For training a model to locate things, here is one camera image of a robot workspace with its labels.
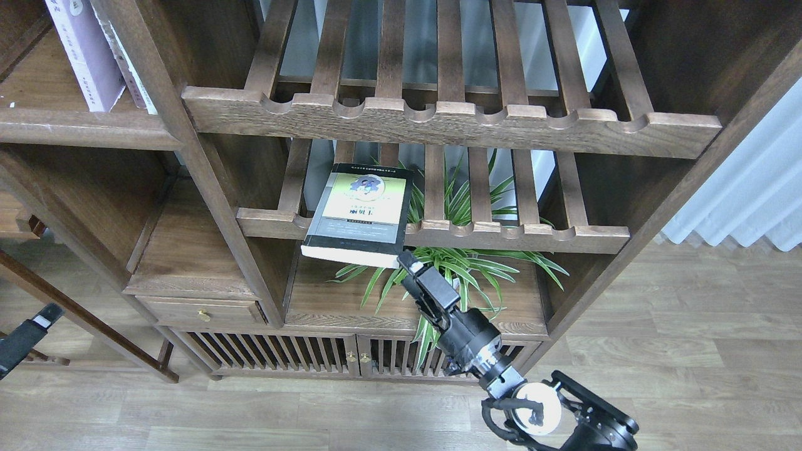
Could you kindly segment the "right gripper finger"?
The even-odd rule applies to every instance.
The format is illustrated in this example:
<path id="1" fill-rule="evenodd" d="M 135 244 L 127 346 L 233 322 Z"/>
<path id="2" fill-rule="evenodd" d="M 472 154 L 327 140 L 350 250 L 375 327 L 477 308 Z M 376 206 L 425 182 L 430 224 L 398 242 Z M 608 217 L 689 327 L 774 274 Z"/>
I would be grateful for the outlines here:
<path id="1" fill-rule="evenodd" d="M 409 249 L 404 249 L 404 251 L 398 255 L 397 260 L 399 266 L 410 276 L 418 276 L 427 269 L 427 266 L 418 260 Z"/>

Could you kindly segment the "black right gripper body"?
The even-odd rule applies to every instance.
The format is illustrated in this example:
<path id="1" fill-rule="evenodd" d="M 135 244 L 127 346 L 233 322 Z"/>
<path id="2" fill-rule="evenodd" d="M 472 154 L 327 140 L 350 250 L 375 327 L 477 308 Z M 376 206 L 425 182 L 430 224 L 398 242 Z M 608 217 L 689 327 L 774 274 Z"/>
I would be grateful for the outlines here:
<path id="1" fill-rule="evenodd" d="M 485 376 L 499 360 L 501 332 L 476 308 L 459 309 L 459 294 L 432 266 L 404 266 L 404 288 L 439 332 L 437 346 L 450 359 L 449 374 Z"/>

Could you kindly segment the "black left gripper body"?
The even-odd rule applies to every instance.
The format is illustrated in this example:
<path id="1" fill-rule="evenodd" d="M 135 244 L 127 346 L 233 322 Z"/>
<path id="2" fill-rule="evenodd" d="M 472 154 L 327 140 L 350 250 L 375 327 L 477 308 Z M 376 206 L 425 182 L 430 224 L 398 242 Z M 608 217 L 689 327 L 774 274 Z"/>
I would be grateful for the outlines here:
<path id="1" fill-rule="evenodd" d="M 8 337 L 2 339 L 1 380 L 13 371 L 15 366 L 23 362 L 63 314 L 63 309 L 57 304 L 48 304 L 31 319 L 23 321 Z"/>

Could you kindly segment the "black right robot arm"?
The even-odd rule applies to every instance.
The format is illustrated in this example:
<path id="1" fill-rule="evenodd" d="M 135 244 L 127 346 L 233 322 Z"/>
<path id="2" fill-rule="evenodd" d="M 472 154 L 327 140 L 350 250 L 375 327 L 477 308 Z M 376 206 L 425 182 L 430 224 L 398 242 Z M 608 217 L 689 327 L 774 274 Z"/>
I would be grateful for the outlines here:
<path id="1" fill-rule="evenodd" d="M 499 330 L 477 309 L 461 311 L 459 295 L 432 266 L 409 251 L 398 262 L 407 271 L 404 286 L 423 317 L 439 332 L 437 346 L 449 360 L 449 374 L 470 373 L 489 394 L 482 417 L 502 440 L 526 449 L 547 450 L 536 440 L 554 431 L 565 409 L 576 427 L 563 450 L 635 450 L 636 421 L 564 373 L 550 381 L 529 382 L 499 350 Z"/>

